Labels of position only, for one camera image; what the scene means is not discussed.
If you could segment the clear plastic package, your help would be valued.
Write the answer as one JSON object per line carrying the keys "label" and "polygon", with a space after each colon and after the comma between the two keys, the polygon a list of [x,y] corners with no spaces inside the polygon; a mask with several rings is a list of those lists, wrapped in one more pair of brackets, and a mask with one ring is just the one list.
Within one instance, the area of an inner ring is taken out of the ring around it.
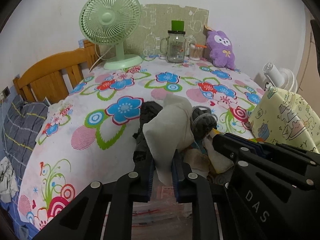
{"label": "clear plastic package", "polygon": [[192,239],[192,205],[179,204],[172,186],[155,185],[147,203],[133,204],[132,239]]}

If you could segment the purple plush bunny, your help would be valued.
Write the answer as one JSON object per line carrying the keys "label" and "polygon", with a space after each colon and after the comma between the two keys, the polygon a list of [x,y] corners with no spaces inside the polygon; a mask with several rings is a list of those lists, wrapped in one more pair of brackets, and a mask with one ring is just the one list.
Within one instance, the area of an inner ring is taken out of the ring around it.
{"label": "purple plush bunny", "polygon": [[235,69],[235,55],[232,43],[223,31],[209,30],[206,46],[209,49],[209,57],[214,66]]}

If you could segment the white yellow soft item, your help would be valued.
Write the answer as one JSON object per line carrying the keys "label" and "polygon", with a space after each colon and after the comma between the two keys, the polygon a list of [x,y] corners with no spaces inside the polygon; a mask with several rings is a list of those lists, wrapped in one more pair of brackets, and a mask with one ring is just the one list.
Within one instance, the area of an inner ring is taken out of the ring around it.
{"label": "white yellow soft item", "polygon": [[208,176],[211,167],[217,174],[220,174],[228,171],[234,165],[231,160],[217,152],[212,145],[213,137],[219,133],[219,131],[212,129],[203,139],[204,151],[201,151],[199,146],[189,146],[182,153],[183,161],[190,165],[194,173],[204,178]]}

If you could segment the green patterned wall sheet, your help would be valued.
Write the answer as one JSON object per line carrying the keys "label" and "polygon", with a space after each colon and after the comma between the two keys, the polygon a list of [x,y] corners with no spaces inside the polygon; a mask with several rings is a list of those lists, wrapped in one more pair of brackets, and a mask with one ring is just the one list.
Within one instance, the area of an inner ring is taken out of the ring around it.
{"label": "green patterned wall sheet", "polygon": [[169,31],[181,27],[185,31],[186,49],[189,44],[204,45],[204,26],[209,11],[197,7],[180,7],[173,4],[143,4],[138,27],[124,42],[126,54],[142,56],[159,55],[165,47]]}

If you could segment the cotton swab jar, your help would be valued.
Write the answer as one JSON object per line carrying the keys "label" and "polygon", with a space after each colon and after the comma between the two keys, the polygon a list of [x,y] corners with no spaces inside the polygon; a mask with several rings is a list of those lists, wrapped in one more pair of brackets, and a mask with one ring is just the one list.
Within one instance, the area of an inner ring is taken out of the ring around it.
{"label": "cotton swab jar", "polygon": [[189,59],[194,61],[200,61],[203,57],[204,50],[207,48],[205,45],[191,43],[189,45]]}

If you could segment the green cup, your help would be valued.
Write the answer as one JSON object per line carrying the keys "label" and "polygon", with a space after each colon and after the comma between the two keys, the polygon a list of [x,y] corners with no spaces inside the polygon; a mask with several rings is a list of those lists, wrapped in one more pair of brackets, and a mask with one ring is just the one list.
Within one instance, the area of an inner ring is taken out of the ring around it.
{"label": "green cup", "polygon": [[172,20],[171,21],[171,30],[172,31],[184,31],[184,21]]}

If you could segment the glass mason jar mug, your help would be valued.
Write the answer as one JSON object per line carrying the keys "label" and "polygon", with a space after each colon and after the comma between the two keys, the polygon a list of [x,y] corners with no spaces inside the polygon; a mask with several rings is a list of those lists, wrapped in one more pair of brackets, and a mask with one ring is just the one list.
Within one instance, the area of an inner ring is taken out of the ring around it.
{"label": "glass mason jar mug", "polygon": [[185,31],[169,30],[160,41],[160,52],[168,62],[182,63],[185,57]]}

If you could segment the green desk fan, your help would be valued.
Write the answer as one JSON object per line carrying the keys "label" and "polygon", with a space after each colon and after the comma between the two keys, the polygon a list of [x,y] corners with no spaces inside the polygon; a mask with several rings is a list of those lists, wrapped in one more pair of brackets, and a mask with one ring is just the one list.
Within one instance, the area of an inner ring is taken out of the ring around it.
{"label": "green desk fan", "polygon": [[142,63],[139,55],[125,54],[124,41],[138,27],[141,6],[138,0],[88,0],[79,16],[79,27],[93,44],[114,46],[115,57],[105,61],[104,69],[119,70]]}

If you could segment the white standing fan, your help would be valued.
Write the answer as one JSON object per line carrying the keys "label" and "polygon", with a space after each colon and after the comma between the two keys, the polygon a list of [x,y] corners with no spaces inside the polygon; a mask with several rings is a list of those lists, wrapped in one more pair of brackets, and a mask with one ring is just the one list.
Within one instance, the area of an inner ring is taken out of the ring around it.
{"label": "white standing fan", "polygon": [[274,63],[269,62],[264,65],[263,73],[266,77],[266,88],[273,86],[290,92],[297,92],[298,83],[290,69],[277,68]]}

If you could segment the floral tablecloth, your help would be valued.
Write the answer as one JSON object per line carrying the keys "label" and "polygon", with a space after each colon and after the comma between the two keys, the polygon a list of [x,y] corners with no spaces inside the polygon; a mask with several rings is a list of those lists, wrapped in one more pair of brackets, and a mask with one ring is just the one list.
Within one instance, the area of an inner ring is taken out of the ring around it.
{"label": "floral tablecloth", "polygon": [[168,94],[209,107],[219,132],[251,138],[248,115],[263,90],[238,69],[157,57],[123,70],[96,67],[48,112],[25,169],[17,210],[41,230],[90,182],[109,183],[133,168],[142,103]]}

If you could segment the white cloth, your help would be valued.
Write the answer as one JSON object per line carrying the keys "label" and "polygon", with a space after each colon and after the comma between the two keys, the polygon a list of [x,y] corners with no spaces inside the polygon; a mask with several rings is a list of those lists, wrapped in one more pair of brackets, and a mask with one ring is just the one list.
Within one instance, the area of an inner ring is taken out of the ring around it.
{"label": "white cloth", "polygon": [[172,184],[171,162],[175,152],[181,152],[194,142],[190,127],[192,110],[188,99],[168,94],[163,109],[143,125],[143,134],[155,161],[158,178],[164,185]]}

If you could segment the yellow fabric storage basket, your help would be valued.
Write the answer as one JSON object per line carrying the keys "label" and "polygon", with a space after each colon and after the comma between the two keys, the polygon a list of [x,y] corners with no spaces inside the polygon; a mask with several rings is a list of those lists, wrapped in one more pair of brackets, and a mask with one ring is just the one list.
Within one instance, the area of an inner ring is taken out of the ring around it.
{"label": "yellow fabric storage basket", "polygon": [[270,87],[248,118],[253,135],[319,153],[319,116],[299,94]]}

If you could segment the grey plaid bedding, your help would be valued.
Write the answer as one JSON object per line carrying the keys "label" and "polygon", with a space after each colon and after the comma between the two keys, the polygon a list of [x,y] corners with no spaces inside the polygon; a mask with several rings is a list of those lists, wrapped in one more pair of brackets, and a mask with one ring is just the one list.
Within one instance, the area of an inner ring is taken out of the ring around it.
{"label": "grey plaid bedding", "polygon": [[29,102],[17,95],[5,105],[9,108],[1,110],[1,158],[7,157],[16,176],[22,179],[49,103]]}

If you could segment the wooden bed headboard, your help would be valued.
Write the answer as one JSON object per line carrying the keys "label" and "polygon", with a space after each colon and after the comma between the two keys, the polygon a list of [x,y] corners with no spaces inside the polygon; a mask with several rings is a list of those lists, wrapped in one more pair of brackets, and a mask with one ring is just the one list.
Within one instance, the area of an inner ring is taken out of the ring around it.
{"label": "wooden bed headboard", "polygon": [[84,40],[84,47],[49,56],[31,66],[21,77],[13,79],[17,94],[27,101],[36,102],[48,99],[57,103],[65,99],[69,92],[62,76],[65,70],[71,87],[84,78],[80,64],[91,67],[98,59],[95,44]]}

